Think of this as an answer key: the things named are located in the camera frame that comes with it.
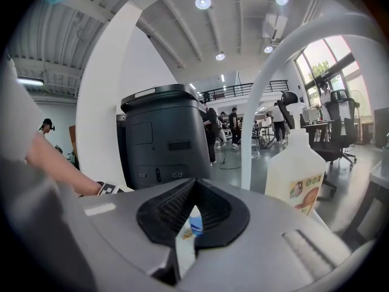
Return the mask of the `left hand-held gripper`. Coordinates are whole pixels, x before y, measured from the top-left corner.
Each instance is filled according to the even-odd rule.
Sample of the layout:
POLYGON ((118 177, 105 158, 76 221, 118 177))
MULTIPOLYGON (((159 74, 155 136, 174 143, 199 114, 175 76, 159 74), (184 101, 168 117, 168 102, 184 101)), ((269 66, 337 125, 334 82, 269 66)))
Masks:
POLYGON ((98 181, 97 183, 100 184, 100 190, 98 192, 98 195, 109 195, 109 194, 117 194, 117 193, 125 192, 125 189, 123 189, 120 186, 116 186, 110 183, 105 183, 102 181, 98 181))

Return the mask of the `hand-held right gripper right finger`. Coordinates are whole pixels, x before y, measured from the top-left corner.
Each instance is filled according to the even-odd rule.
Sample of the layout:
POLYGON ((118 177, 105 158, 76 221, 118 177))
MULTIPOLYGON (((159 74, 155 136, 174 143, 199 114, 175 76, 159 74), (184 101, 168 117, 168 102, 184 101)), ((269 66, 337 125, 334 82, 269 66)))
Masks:
POLYGON ((339 291, 374 246, 352 251, 283 201, 229 184, 218 188, 246 204, 249 223, 228 246, 200 251, 181 291, 339 291))

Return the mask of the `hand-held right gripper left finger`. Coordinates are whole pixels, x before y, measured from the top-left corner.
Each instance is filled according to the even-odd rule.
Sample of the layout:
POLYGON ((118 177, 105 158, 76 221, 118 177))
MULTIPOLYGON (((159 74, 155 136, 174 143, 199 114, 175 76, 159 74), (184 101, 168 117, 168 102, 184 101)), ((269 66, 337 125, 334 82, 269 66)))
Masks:
POLYGON ((80 200, 93 240, 85 250, 96 291, 196 291, 194 241, 183 240, 195 179, 80 200))

